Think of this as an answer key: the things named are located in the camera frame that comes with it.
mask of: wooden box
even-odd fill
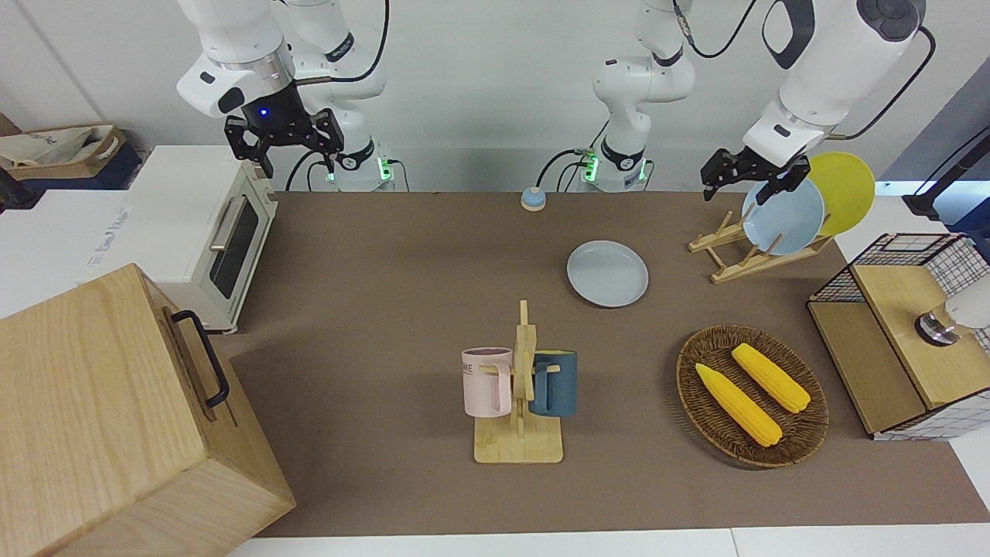
[[[133,265],[0,320],[0,555],[223,556],[295,506],[195,321]]]
[[[853,265],[863,301],[808,307],[867,433],[875,439],[947,439],[987,425],[990,357],[964,337],[926,343],[917,317],[945,301],[923,266]]]

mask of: oven window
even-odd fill
[[[217,254],[213,260],[213,269],[210,270],[210,281],[216,285],[224,298],[231,299],[234,293],[234,286],[241,276],[241,268],[245,264],[245,258],[250,250],[250,242],[254,238],[257,230],[257,213],[250,203],[247,203],[245,210],[241,213],[241,220],[234,230],[234,237],[226,251]]]

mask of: corn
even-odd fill
[[[808,407],[808,392],[755,348],[743,342],[733,350],[733,358],[787,411],[796,414]]]
[[[784,436],[777,422],[736,387],[726,376],[704,364],[695,364],[698,376],[719,405],[762,447],[775,445]]]

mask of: wicker basket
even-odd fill
[[[797,414],[783,409],[733,359],[732,350],[747,342],[780,366],[808,394],[811,402]],[[779,443],[763,448],[753,441],[705,388],[696,363],[722,372],[752,398],[783,430]],[[825,441],[829,407],[825,393],[804,361],[784,343],[751,327],[716,325],[702,329],[684,344],[677,356],[677,392],[688,418],[721,451],[759,468],[780,468],[811,456]]]

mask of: light blue plate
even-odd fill
[[[745,235],[761,251],[765,252],[779,234],[784,237],[769,252],[774,256],[786,256],[800,252],[811,244],[825,221],[825,202],[818,187],[808,178],[794,191],[782,191],[756,205],[756,194],[766,185],[765,181],[753,186],[742,203],[742,214],[750,205],[752,211],[742,223]]]

